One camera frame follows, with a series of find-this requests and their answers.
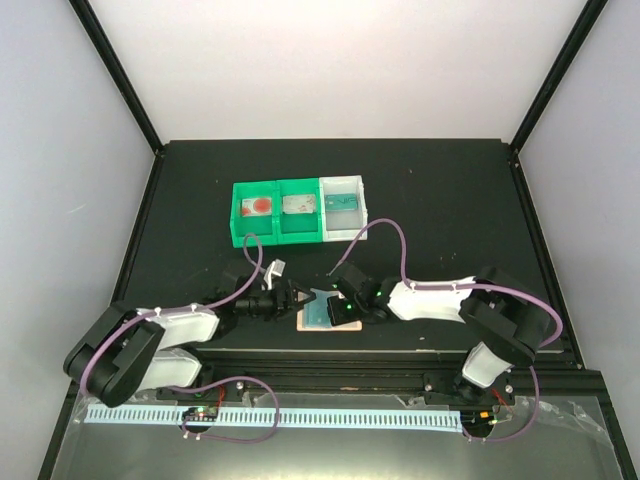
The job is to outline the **teal VIP card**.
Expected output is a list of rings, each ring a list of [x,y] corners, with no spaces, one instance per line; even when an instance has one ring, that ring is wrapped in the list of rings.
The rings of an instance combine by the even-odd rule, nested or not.
[[[355,211],[359,208],[358,197],[355,193],[338,193],[324,196],[327,212]]]
[[[303,329],[329,329],[332,327],[328,313],[328,299],[333,295],[331,291],[312,289],[316,298],[305,304],[302,311]]]

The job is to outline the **beige card holder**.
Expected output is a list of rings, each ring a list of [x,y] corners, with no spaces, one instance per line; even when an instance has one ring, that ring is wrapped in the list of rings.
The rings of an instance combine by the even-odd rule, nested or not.
[[[331,291],[333,293],[332,296],[335,295],[340,295],[340,293],[338,293],[337,291]],[[347,325],[338,325],[338,326],[333,326],[329,328],[329,329],[303,329],[302,328],[302,311],[300,310],[297,312],[296,315],[296,329],[298,332],[320,332],[320,333],[328,333],[328,332],[357,332],[357,331],[361,331],[363,328],[363,324],[361,322],[354,322],[351,324],[347,324]]]

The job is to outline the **green bin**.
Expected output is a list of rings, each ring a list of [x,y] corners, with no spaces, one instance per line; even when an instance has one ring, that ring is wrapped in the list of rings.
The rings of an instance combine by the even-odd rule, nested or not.
[[[241,248],[248,233],[255,234],[263,246],[277,244],[276,182],[239,182],[233,184],[230,234],[234,248]]]
[[[276,187],[279,244],[319,243],[322,240],[319,179],[277,180]]]

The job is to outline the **white bin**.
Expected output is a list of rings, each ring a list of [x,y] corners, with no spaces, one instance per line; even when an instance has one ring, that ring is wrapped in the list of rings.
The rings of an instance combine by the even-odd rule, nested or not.
[[[328,243],[353,240],[368,223],[363,178],[360,175],[320,177],[319,188],[322,241]],[[359,208],[355,211],[327,212],[324,196],[338,193],[355,193]]]

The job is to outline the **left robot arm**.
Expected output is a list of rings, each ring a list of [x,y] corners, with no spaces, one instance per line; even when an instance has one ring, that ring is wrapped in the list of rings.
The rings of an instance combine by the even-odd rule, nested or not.
[[[167,387],[202,399],[213,391],[215,376],[189,345],[221,338],[244,318],[270,321],[298,313],[315,299],[315,292],[271,264],[266,272],[228,270],[211,296],[183,307],[114,302],[67,354],[63,371],[82,394],[108,407]]]

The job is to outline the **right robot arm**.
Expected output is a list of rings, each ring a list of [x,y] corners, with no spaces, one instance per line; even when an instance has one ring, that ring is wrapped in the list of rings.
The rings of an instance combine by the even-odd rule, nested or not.
[[[559,314],[495,267],[448,282],[388,278],[378,281],[344,262],[330,274],[338,291],[327,300],[334,326],[436,320],[460,323],[478,339],[460,372],[440,381],[433,392],[467,405],[478,405],[500,376],[513,367],[531,367],[538,350],[563,331]]]

